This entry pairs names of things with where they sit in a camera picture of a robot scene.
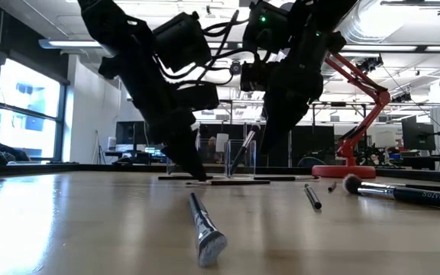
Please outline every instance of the brush bristles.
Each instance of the brush bristles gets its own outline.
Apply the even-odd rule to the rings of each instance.
[[[207,267],[216,263],[220,252],[227,247],[227,238],[220,232],[217,232],[214,238],[205,241],[207,241],[207,243],[202,245],[202,249],[198,255],[198,264],[200,267]]]
[[[346,190],[350,194],[359,194],[358,188],[361,187],[361,179],[356,175],[348,174],[343,181],[344,190]]]

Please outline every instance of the table surface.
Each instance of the table surface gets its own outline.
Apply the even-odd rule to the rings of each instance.
[[[440,209],[351,196],[341,185],[329,194],[333,180],[188,187],[157,176],[0,179],[0,274],[440,274]],[[196,261],[193,191],[228,238],[209,269]]]

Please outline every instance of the red desk lamp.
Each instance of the red desk lamp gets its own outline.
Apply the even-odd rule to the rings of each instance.
[[[354,157],[354,146],[363,137],[364,132],[370,127],[374,119],[381,113],[383,108],[390,102],[390,93],[387,88],[377,85],[373,80],[367,77],[351,62],[346,60],[338,53],[332,53],[340,63],[346,66],[355,76],[342,69],[330,56],[325,58],[325,62],[348,79],[349,83],[357,86],[364,93],[370,96],[375,103],[371,112],[356,127],[343,135],[339,141],[339,149],[337,149],[338,157],[345,157],[345,165],[316,165],[312,168],[313,176],[343,178],[352,173],[361,179],[373,179],[376,177],[374,167],[357,166]]]

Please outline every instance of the window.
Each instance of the window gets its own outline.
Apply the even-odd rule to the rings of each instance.
[[[30,157],[53,157],[56,122],[0,109],[0,143]]]
[[[60,84],[13,60],[1,66],[0,102],[57,117]]]

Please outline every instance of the lamp base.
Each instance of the lamp base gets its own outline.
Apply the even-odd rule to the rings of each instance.
[[[360,179],[376,178],[376,170],[368,166],[315,165],[312,168],[313,176],[344,178],[348,174],[354,174]]]

